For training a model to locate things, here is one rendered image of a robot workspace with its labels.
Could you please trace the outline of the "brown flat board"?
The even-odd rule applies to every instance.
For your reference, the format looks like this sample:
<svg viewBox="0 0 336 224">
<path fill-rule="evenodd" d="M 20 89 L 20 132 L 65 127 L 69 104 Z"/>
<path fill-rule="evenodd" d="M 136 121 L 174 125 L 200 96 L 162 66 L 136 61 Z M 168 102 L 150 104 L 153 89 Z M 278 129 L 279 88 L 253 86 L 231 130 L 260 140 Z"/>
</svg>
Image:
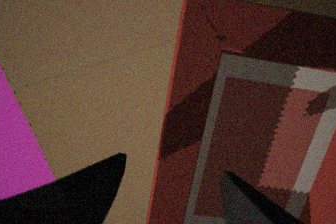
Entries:
<svg viewBox="0 0 336 224">
<path fill-rule="evenodd" d="M 0 69 L 55 180 L 118 153 L 103 224 L 146 224 L 184 0 L 0 0 Z"/>
</svg>

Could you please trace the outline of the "dark red picture frame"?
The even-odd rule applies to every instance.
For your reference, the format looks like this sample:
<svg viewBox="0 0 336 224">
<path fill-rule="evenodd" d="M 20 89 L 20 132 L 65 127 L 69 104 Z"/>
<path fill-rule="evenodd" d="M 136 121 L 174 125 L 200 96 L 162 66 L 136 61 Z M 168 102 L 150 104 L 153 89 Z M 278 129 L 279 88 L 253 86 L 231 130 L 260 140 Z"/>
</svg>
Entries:
<svg viewBox="0 0 336 224">
<path fill-rule="evenodd" d="M 224 171 L 336 224 L 336 18 L 184 0 L 146 224 L 226 224 Z"/>
</svg>

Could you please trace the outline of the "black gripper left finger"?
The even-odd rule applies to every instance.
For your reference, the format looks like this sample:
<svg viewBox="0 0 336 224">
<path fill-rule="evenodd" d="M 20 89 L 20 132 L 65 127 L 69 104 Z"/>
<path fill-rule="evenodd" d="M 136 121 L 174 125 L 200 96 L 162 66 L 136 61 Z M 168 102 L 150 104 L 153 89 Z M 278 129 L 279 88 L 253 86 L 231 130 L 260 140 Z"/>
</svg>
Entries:
<svg viewBox="0 0 336 224">
<path fill-rule="evenodd" d="M 121 184 L 118 153 L 43 186 L 0 200 L 0 224 L 103 224 Z"/>
</svg>

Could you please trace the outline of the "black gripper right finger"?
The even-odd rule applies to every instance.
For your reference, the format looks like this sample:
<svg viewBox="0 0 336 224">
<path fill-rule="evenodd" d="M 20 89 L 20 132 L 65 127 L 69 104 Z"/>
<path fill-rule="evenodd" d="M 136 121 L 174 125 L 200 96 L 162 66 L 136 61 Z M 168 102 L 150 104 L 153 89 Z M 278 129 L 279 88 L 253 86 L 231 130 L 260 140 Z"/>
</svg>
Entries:
<svg viewBox="0 0 336 224">
<path fill-rule="evenodd" d="M 226 224 L 304 224 L 231 171 L 224 171 L 220 193 Z"/>
</svg>

